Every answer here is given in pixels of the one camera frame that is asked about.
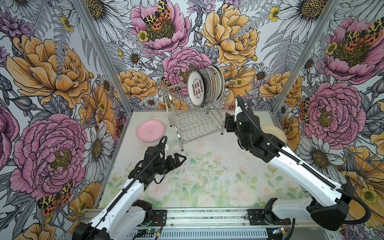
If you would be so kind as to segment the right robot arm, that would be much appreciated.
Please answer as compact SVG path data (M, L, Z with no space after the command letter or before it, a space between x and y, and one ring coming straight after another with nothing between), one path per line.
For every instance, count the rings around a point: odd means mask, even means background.
M338 230L347 218L352 200L338 190L343 189L352 195L352 186L341 185L332 180L329 180L330 185L324 183L321 180L323 175L306 162L296 162L283 154L282 151L289 154L293 152L287 147L288 140L281 129L273 125L261 125L257 116L252 118L265 134L264 137L244 113L235 116L226 113L225 129L228 133L235 133L242 149L283 171L310 194L301 200L271 198L264 207L263 219L269 224L274 224L278 219L313 220L327 230Z

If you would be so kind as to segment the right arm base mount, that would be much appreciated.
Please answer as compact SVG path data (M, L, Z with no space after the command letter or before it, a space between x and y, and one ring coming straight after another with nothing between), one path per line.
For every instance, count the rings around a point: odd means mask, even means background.
M244 219L248 220L251 226L291 225L290 219L279 219L272 211L264 209L248 209Z

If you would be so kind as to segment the dark square floral plate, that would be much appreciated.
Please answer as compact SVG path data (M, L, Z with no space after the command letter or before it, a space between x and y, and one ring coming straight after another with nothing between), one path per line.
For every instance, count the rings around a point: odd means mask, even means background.
M212 79L211 76L209 75L209 72L206 69L200 69L199 70L200 75L202 76L203 79L203 84L204 84L204 105L207 105L210 102L210 99L212 97Z

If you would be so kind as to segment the beige round plate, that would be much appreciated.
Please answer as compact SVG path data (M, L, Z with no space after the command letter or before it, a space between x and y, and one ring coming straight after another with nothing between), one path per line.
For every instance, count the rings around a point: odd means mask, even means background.
M286 134L276 126L273 125L261 125L261 129L265 134L270 134L277 137L281 140L285 145L287 144Z

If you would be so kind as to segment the white plate black emblem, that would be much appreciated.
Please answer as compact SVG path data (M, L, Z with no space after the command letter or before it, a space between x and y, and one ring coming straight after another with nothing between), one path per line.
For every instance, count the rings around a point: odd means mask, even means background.
M215 99L216 99L216 92L217 92L217 73L216 71L214 70L213 67L209 66L209 69L210 71L212 72L212 91L213 91L213 94L211 96L211 102L213 102Z

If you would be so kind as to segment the white plate red characters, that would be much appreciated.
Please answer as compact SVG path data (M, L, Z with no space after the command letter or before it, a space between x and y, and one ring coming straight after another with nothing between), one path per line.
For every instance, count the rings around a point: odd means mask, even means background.
M188 76L188 94L195 107L202 107L204 103L205 87L201 74L191 71Z

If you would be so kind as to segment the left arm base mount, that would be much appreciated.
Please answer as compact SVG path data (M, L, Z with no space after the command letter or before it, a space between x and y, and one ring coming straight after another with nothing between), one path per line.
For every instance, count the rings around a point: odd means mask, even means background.
M165 227L167 214L167 210L147 210L144 214L144 220L138 227Z

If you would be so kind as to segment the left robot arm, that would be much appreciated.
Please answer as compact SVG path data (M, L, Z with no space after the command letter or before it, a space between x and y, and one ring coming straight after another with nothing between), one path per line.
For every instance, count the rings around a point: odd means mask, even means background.
M166 155L166 147L148 147L144 159L130 172L126 183L113 200L89 223L80 223L73 240L123 240L141 224L153 217L152 204L140 200L156 175L165 176L180 167L187 157L178 153Z

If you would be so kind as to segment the white plate green red rim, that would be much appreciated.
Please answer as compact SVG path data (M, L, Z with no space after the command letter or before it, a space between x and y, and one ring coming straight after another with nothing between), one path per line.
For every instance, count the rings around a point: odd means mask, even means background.
M221 78L221 94L220 94L220 99L222 99L223 95L225 93L225 78L224 78L224 75L223 75L223 72L222 72L221 68L219 68L219 74L220 74L220 78Z

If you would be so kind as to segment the white plate orange sunburst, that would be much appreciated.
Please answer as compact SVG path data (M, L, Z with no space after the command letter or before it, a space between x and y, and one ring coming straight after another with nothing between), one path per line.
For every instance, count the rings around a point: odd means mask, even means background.
M217 98L216 100L220 99L221 98L221 95L222 95L222 87L223 87L223 76L222 76L222 72L220 70L219 67L217 66L213 66L214 69L216 70L217 74L218 74L218 93L217 93Z

